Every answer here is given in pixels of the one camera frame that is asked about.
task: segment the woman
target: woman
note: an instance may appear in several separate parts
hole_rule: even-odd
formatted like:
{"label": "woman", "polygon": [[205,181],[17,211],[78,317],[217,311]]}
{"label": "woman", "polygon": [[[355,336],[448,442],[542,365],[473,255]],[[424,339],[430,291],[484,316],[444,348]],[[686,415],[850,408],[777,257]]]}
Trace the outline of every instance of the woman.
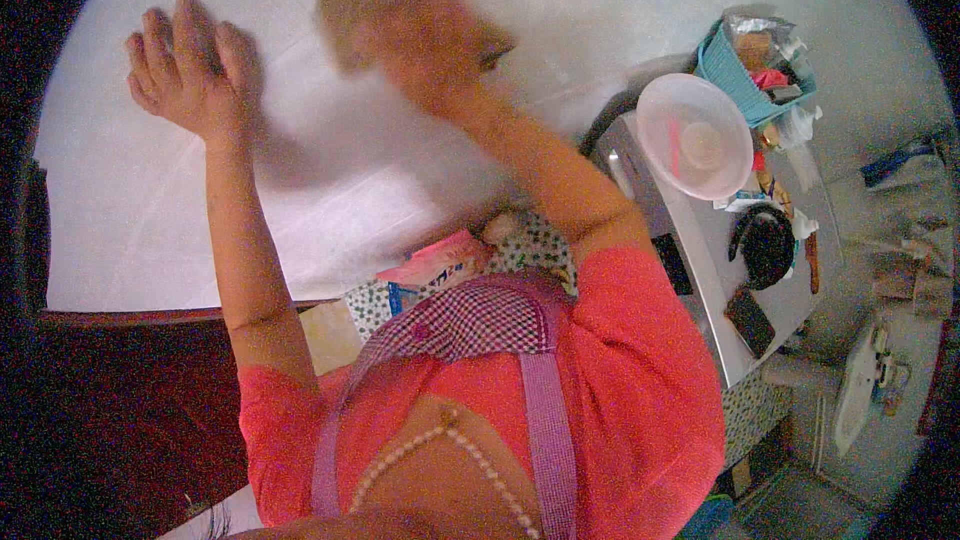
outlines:
{"label": "woman", "polygon": [[720,388],[641,212],[480,83],[458,0],[396,0],[357,48],[508,167],[569,239],[574,303],[536,273],[462,283],[315,377],[264,220],[254,44],[196,0],[144,15],[133,99],[198,134],[249,478],[249,538],[670,538],[723,464]]}

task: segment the red shirt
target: red shirt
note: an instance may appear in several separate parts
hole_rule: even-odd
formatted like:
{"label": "red shirt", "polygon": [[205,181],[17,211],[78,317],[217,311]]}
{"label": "red shirt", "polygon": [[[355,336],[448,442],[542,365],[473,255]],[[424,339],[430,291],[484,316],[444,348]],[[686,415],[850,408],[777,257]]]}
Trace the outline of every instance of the red shirt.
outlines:
{"label": "red shirt", "polygon": [[[559,326],[557,363],[577,459],[581,537],[673,538],[723,467],[714,362],[651,255],[629,246],[593,253],[580,267],[578,287],[579,300]],[[318,433],[348,373],[343,367],[319,377],[312,395],[270,368],[240,370],[240,430],[265,525],[310,514]],[[452,364],[426,355],[397,359],[371,369],[342,414],[343,512],[366,467],[424,392],[486,417],[533,479],[514,355]]]}

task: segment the polka dot cloth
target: polka dot cloth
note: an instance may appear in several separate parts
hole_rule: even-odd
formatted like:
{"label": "polka dot cloth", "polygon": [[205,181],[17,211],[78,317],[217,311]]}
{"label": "polka dot cloth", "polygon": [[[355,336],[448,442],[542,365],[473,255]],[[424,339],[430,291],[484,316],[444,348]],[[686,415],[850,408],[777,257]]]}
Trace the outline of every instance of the polka dot cloth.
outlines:
{"label": "polka dot cloth", "polygon": [[[567,291],[575,295],[577,274],[567,241],[538,214],[523,213],[520,221],[522,229],[497,246],[496,255],[486,266],[485,273],[505,273],[530,267],[563,270],[571,280]],[[436,288],[422,287],[420,298],[436,293]],[[387,282],[364,283],[343,298],[363,342],[391,318]],[[790,413],[791,403],[790,389],[764,382],[759,371],[753,371],[734,387],[724,390],[724,468],[743,459],[769,434]]]}

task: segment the checkered apron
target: checkered apron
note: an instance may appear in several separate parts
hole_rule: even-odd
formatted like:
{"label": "checkered apron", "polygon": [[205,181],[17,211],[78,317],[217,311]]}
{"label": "checkered apron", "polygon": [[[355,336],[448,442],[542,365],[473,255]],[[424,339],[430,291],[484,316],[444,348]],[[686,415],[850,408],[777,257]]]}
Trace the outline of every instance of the checkered apron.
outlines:
{"label": "checkered apron", "polygon": [[575,540],[576,462],[554,355],[560,316],[572,304],[557,282],[523,271],[463,282],[390,319],[364,345],[340,399],[323,423],[314,460],[314,513],[340,514],[335,459],[340,414],[371,367],[424,354],[451,364],[510,353],[520,361],[545,537]]}

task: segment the teal basket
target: teal basket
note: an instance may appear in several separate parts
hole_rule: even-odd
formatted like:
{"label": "teal basket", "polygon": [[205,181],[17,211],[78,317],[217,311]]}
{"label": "teal basket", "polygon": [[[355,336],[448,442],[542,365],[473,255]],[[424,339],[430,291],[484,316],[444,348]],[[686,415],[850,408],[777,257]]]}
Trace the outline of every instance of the teal basket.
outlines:
{"label": "teal basket", "polygon": [[802,96],[786,104],[774,104],[750,78],[750,72],[740,62],[740,57],[721,27],[722,23],[723,19],[714,23],[710,33],[697,47],[697,68],[693,73],[733,99],[743,119],[747,120],[747,126],[760,127],[817,92],[817,84],[813,75],[810,75],[797,81],[799,89],[803,91]]}

